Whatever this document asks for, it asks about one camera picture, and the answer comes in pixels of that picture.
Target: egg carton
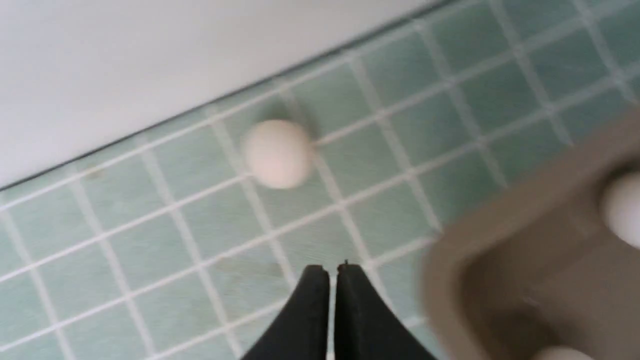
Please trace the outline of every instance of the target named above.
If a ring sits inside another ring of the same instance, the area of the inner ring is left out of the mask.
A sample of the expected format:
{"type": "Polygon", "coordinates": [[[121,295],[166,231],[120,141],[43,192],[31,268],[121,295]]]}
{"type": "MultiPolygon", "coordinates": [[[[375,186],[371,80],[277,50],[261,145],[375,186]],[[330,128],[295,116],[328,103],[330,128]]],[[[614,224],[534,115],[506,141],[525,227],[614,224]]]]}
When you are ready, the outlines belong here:
{"type": "Polygon", "coordinates": [[[451,358],[524,360],[564,346],[640,359],[640,249],[604,216],[640,229],[638,186],[619,197],[626,212],[603,210],[611,184],[636,170],[638,113],[446,230],[427,255],[424,299],[451,358]]]}

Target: white wall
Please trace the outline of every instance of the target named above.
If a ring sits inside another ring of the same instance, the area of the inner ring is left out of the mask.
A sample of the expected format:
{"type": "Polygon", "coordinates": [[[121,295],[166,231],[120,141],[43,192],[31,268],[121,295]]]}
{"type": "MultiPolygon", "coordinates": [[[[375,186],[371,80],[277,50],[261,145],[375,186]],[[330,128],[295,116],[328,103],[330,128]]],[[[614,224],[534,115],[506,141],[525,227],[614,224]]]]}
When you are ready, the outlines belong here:
{"type": "Polygon", "coordinates": [[[5,0],[0,186],[433,0],[5,0]]]}

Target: white egg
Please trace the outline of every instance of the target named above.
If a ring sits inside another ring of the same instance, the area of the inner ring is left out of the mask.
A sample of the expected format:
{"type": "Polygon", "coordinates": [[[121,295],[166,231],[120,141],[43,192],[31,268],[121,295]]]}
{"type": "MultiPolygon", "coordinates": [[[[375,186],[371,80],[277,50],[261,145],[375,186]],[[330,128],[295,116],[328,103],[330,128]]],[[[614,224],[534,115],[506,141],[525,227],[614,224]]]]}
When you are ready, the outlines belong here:
{"type": "Polygon", "coordinates": [[[607,187],[602,216],[615,235],[640,249],[640,172],[626,174],[607,187]]]}
{"type": "Polygon", "coordinates": [[[313,170],[313,146],[302,126],[267,120],[254,126],[244,143],[245,162],[264,186],[294,188],[313,170]]]}
{"type": "Polygon", "coordinates": [[[593,360],[591,357],[570,347],[548,347],[540,350],[532,360],[593,360]]]}

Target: egg carton compartment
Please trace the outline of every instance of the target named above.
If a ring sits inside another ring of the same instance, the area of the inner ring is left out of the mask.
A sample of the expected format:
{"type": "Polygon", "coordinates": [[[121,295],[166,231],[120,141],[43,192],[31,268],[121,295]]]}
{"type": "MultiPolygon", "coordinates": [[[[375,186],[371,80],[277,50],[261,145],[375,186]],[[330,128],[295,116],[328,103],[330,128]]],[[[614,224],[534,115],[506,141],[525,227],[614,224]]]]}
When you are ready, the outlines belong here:
{"type": "Polygon", "coordinates": [[[424,299],[453,359],[532,359],[554,345],[640,359],[640,249],[602,214],[607,186],[636,169],[633,113],[446,230],[424,299]]]}

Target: floor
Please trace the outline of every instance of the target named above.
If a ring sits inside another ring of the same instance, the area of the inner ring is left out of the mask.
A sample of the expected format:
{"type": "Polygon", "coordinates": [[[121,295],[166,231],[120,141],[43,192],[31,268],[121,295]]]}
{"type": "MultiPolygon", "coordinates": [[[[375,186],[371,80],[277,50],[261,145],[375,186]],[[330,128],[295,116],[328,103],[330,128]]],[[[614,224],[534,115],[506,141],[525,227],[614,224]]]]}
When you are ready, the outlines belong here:
{"type": "Polygon", "coordinates": [[[0,359],[236,359],[306,264],[345,259],[443,359],[416,296],[425,251],[637,103],[638,15],[454,1],[5,189],[0,359]],[[273,118],[316,141],[300,188],[244,168],[244,134],[273,118]]]}

